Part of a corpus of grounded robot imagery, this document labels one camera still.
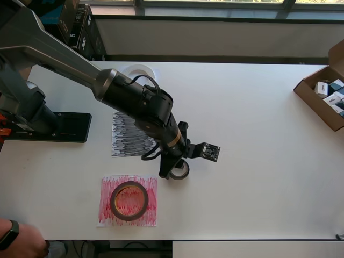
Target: white table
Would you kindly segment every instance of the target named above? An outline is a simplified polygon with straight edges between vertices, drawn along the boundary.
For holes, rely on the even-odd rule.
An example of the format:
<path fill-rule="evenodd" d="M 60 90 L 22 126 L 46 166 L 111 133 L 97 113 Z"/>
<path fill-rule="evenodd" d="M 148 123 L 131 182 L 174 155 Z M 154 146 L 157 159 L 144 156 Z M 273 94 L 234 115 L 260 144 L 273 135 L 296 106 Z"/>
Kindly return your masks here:
<path fill-rule="evenodd" d="M 98 62 L 119 68 L 128 62 Z M 88 112 L 85 144 L 6 141 L 0 217 L 46 239 L 333 239 L 344 232 L 344 142 L 292 91 L 320 66 L 144 63 L 174 99 L 194 143 L 217 163 L 189 160 L 182 181 L 158 179 L 156 227 L 97 228 L 105 175 L 158 175 L 159 159 L 111 158 L 112 109 L 68 79 L 34 67 L 53 111 Z"/>
<path fill-rule="evenodd" d="M 173 241 L 173 258 L 343 258 L 344 242 Z"/>

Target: black watch strap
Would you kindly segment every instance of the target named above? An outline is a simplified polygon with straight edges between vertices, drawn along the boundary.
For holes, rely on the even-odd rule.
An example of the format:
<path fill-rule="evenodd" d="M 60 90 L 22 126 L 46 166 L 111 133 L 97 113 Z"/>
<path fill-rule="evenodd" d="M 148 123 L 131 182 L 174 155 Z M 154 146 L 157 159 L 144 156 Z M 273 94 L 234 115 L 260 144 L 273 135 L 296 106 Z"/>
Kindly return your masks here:
<path fill-rule="evenodd" d="M 19 224 L 15 220 L 12 222 L 12 228 L 0 239 L 0 251 L 6 250 L 19 234 Z"/>

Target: black case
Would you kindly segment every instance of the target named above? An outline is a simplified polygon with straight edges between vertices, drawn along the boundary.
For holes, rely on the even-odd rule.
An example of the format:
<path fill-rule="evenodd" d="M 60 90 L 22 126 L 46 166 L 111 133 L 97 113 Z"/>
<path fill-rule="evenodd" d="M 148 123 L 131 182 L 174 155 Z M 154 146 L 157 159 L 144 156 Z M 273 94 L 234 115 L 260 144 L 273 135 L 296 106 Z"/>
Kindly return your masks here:
<path fill-rule="evenodd" d="M 95 54 L 85 28 L 81 24 L 74 24 L 69 37 L 68 46 L 87 60 L 92 60 Z"/>
<path fill-rule="evenodd" d="M 91 7 L 88 4 L 79 4 L 75 16 L 75 24 L 82 24 L 91 40 L 96 54 L 106 55 L 106 50 L 99 33 L 96 21 L 92 15 Z"/>
<path fill-rule="evenodd" d="M 28 7 L 40 18 L 48 33 L 67 43 L 78 4 L 79 0 L 33 0 Z"/>
<path fill-rule="evenodd" d="M 104 55 L 94 54 L 91 56 L 90 61 L 106 61 L 106 58 Z"/>

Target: cardboard box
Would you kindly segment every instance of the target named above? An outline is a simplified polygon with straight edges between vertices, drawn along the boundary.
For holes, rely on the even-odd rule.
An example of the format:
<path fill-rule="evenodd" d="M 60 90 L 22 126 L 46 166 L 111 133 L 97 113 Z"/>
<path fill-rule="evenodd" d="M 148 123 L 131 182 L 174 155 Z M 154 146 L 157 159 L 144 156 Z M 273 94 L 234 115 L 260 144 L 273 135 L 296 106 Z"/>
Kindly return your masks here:
<path fill-rule="evenodd" d="M 328 92 L 328 84 L 326 82 L 317 82 L 314 91 L 320 98 L 326 98 Z"/>
<path fill-rule="evenodd" d="M 99 33 L 98 26 L 92 15 L 91 7 L 88 4 L 79 4 L 75 15 L 74 23 L 82 24 L 91 40 L 91 44 L 96 54 L 106 55 L 106 50 Z"/>
<path fill-rule="evenodd" d="M 344 110 L 344 101 L 338 102 L 336 106 Z"/>
<path fill-rule="evenodd" d="M 331 95 L 332 93 L 334 93 L 337 90 L 340 90 L 344 87 L 344 83 L 338 79 L 335 80 L 334 82 L 330 83 L 328 86 L 328 94 Z"/>
<path fill-rule="evenodd" d="M 74 24 L 68 46 L 77 51 L 87 60 L 92 60 L 92 57 L 95 54 L 86 30 L 81 24 Z"/>
<path fill-rule="evenodd" d="M 333 108 L 333 110 L 337 113 L 337 114 L 339 114 L 339 113 L 341 113 L 341 112 L 344 112 L 344 109 L 341 109 L 340 107 L 338 107 L 337 105 L 333 105 L 333 106 L 331 106 L 332 108 Z"/>
<path fill-rule="evenodd" d="M 315 92 L 317 82 L 337 79 L 344 81 L 344 40 L 332 47 L 328 52 L 329 66 L 304 78 L 294 92 L 334 131 L 344 127 L 344 118 L 326 104 Z"/>
<path fill-rule="evenodd" d="M 33 0 L 28 7 L 40 18 L 48 33 L 67 43 L 78 4 L 79 0 Z"/>
<path fill-rule="evenodd" d="M 337 104 L 341 100 L 342 98 L 338 96 L 337 94 L 332 94 L 328 96 L 327 98 L 324 98 L 325 103 L 330 106 Z"/>

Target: wall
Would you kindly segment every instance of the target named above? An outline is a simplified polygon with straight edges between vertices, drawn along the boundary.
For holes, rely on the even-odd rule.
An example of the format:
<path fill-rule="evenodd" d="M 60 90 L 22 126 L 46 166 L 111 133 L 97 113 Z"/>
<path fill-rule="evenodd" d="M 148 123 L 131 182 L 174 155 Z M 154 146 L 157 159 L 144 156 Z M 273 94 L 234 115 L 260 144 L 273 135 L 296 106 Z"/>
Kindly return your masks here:
<path fill-rule="evenodd" d="M 327 57 L 344 25 L 97 20 L 108 54 Z"/>

